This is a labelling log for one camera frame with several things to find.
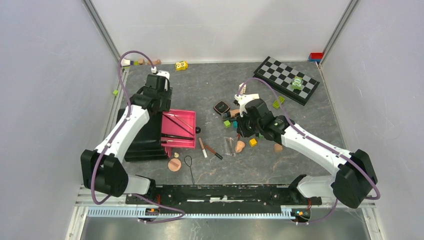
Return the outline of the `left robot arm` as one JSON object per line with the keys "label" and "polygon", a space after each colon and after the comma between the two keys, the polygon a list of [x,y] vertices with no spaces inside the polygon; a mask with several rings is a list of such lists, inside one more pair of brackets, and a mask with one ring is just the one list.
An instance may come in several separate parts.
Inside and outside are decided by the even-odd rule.
{"label": "left robot arm", "polygon": [[86,188],[113,197],[138,194],[145,204],[156,200],[153,180],[127,174],[122,162],[139,133],[153,141],[153,146],[162,146],[162,114],[170,110],[172,91],[169,72],[148,74],[143,91],[130,98],[130,105],[112,132],[95,149],[82,152],[80,162]]}

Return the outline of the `black makeup organizer box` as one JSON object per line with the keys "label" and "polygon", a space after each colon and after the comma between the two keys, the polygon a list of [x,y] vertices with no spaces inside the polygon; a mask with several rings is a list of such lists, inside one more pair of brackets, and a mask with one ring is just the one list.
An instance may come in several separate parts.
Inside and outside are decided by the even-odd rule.
{"label": "black makeup organizer box", "polygon": [[162,113],[149,115],[147,109],[131,105],[118,111],[118,122],[114,138],[108,152],[115,154],[120,162],[140,162],[166,160],[168,154],[161,145]]}

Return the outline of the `pink top drawer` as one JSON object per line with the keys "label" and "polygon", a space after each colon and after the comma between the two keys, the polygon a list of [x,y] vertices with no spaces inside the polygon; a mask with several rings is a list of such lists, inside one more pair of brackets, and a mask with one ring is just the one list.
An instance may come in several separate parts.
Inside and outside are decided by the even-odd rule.
{"label": "pink top drawer", "polygon": [[[190,129],[183,123],[181,123],[179,120],[170,117],[177,123],[179,123],[181,126],[189,130],[192,134],[188,134],[184,130],[182,130],[180,127],[175,125],[173,122],[171,122],[169,119],[164,117],[165,114],[174,114],[176,116],[179,116],[184,121],[186,121],[188,124],[190,124],[193,129]],[[161,124],[161,133],[164,134],[170,134],[170,135],[177,135],[177,136],[185,136],[185,137],[192,137],[194,140],[192,140],[191,144],[182,144],[182,143],[175,143],[175,142],[169,142],[167,144],[161,143],[161,146],[164,147],[165,152],[167,153],[168,158],[171,158],[173,156],[173,151],[176,149],[194,149],[196,147],[196,112],[190,111],[190,110],[180,110],[180,109],[170,109],[169,111],[164,111],[162,113],[162,124]],[[178,141],[188,141],[183,139],[175,139],[175,138],[167,138],[167,137],[161,137],[161,140],[178,140]]]}

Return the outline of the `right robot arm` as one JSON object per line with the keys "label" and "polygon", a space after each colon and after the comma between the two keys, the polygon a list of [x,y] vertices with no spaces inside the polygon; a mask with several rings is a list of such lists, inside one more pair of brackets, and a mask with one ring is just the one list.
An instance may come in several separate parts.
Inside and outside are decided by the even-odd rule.
{"label": "right robot arm", "polygon": [[335,197],[345,206],[356,209],[377,186],[377,176],[370,156],[363,150],[351,152],[310,134],[293,120],[275,116],[258,94],[235,95],[239,107],[237,133],[244,138],[262,135],[268,141],[293,149],[319,164],[328,176],[302,176],[289,189],[289,199],[302,204],[308,198]]}

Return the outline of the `orange thin stick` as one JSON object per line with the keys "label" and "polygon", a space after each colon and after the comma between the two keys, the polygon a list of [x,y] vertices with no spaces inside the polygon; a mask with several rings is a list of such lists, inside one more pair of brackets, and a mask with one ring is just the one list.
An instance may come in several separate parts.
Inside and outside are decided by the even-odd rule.
{"label": "orange thin stick", "polygon": [[179,116],[177,116],[175,114],[167,113],[167,114],[165,114],[165,116],[167,116],[167,117],[173,117],[174,119],[177,119],[178,121],[180,121],[181,123],[183,123],[185,126],[189,127],[190,129],[193,129],[193,127],[189,123],[187,123],[185,120],[183,120],[182,118],[180,118]]}

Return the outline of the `round wooden disc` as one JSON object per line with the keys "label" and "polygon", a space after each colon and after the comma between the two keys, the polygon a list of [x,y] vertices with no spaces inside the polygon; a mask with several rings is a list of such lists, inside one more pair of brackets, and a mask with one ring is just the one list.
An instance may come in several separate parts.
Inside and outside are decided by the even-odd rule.
{"label": "round wooden disc", "polygon": [[172,158],[168,162],[168,169],[172,172],[177,172],[181,169],[182,163],[178,158]]}

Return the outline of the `black makeup brush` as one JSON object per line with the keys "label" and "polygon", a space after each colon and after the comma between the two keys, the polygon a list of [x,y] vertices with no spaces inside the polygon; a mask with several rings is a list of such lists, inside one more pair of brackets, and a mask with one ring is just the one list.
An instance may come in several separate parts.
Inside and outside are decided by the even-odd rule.
{"label": "black makeup brush", "polygon": [[180,135],[174,135],[174,134],[166,134],[166,133],[161,133],[161,137],[164,138],[171,138],[171,139],[179,139],[179,140],[188,140],[188,141],[192,141],[194,140],[193,137],[189,137],[189,136],[180,136]]}

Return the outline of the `black wire loop tool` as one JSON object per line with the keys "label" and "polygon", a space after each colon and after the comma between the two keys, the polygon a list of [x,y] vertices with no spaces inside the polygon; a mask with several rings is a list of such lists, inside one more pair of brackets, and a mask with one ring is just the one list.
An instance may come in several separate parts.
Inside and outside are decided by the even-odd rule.
{"label": "black wire loop tool", "polygon": [[191,183],[192,183],[192,185],[195,185],[196,183],[195,183],[194,174],[193,174],[193,170],[192,170],[193,158],[190,155],[186,155],[184,157],[183,161],[186,164],[186,166],[189,168]]}

